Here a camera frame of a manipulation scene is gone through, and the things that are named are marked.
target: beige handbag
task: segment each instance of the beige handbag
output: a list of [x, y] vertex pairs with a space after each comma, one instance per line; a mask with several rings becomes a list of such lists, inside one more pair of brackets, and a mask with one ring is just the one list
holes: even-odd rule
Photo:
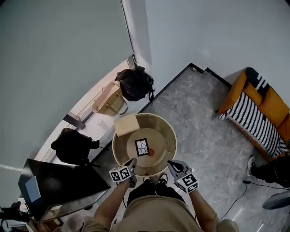
[[[126, 104], [126, 109], [123, 113], [118, 113], [123, 105]], [[102, 93], [94, 101], [92, 111], [98, 114], [108, 116], [123, 115], [127, 112], [128, 105], [123, 98], [120, 83], [113, 81], [102, 89]]]

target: orange sofa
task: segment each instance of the orange sofa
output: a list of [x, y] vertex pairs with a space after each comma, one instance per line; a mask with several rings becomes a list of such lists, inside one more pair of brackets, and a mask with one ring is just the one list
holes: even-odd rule
[[[282, 140], [287, 143], [287, 141], [290, 140], [289, 107], [282, 101], [282, 99], [271, 87], [269, 87], [266, 96], [263, 99], [258, 91], [256, 91], [256, 89], [250, 83], [247, 83], [247, 76], [244, 70], [241, 71], [240, 75], [235, 80], [218, 112], [223, 114], [228, 109], [230, 109], [236, 103], [242, 92], [244, 92], [253, 100], [260, 112], [269, 119], [273, 126], [277, 128], [277, 131]], [[258, 148], [261, 155], [268, 162], [274, 159], [269, 157], [266, 151], [256, 141], [254, 141], [247, 132], [245, 132], [241, 127], [237, 127], [248, 139], [251, 140], [251, 142]]]

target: gray wall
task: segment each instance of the gray wall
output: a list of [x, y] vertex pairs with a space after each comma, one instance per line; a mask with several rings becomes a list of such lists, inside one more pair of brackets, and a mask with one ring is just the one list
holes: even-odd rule
[[[9, 0], [0, 32], [0, 164], [22, 168], [132, 49], [119, 0]], [[1, 186], [10, 170], [0, 171]], [[0, 206], [19, 196], [10, 185], [0, 189]]]

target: orange cushion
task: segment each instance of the orange cushion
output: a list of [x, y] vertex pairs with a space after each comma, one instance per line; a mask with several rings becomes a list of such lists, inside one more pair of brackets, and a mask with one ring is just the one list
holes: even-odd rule
[[233, 83], [222, 105], [219, 107], [218, 112], [220, 114], [223, 114], [228, 109], [230, 109], [239, 99], [239, 96], [241, 95], [243, 91], [243, 87], [245, 85], [246, 79], [247, 79], [246, 73], [244, 70], [242, 70], [238, 78]]
[[285, 143], [287, 143], [287, 141], [290, 140], [290, 115], [289, 114], [283, 120], [281, 125], [278, 127], [278, 133]]
[[277, 128], [289, 114], [290, 109], [270, 87], [259, 110]]
[[258, 93], [258, 91], [252, 86], [252, 84], [248, 84], [246, 88], [244, 88], [244, 93], [248, 95], [249, 98], [253, 100], [256, 106], [259, 106], [262, 103], [262, 96]]

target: baseboard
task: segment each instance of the baseboard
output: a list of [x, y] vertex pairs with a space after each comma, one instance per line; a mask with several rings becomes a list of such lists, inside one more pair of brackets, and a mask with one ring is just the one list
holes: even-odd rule
[[198, 71], [199, 73], [204, 74], [204, 72], [208, 72], [210, 74], [212, 74], [217, 80], [219, 80], [221, 83], [223, 83], [225, 86], [227, 86], [228, 88], [231, 88], [232, 85], [227, 82], [225, 79], [221, 78], [219, 75], [217, 75], [213, 70], [211, 70], [210, 68], [206, 68], [205, 70], [201, 69], [199, 66], [196, 66], [193, 63], [189, 64], [191, 67], [195, 68], [196, 71]]
[[[154, 96], [154, 99], [153, 99], [153, 102], [154, 102], [154, 100], [156, 99], [156, 98], [158, 98], [158, 96], [161, 94], [161, 93], [163, 93], [164, 92], [164, 90], [165, 89], [167, 89], [167, 87], [169, 86], [169, 85], [171, 85], [171, 83], [172, 82], [174, 82], [188, 67], [191, 67], [191, 65], [192, 65], [192, 63], [190, 63], [188, 66], [186, 66], [180, 73], [178, 73], [163, 89], [161, 89], [160, 91], [159, 91], [159, 93], [157, 93], [155, 96]], [[139, 113], [142, 113], [148, 106], [150, 106], [151, 105], [151, 103], [150, 102], [148, 102], [147, 104], [146, 104], [146, 106], [144, 106], [140, 111], [139, 111]]]

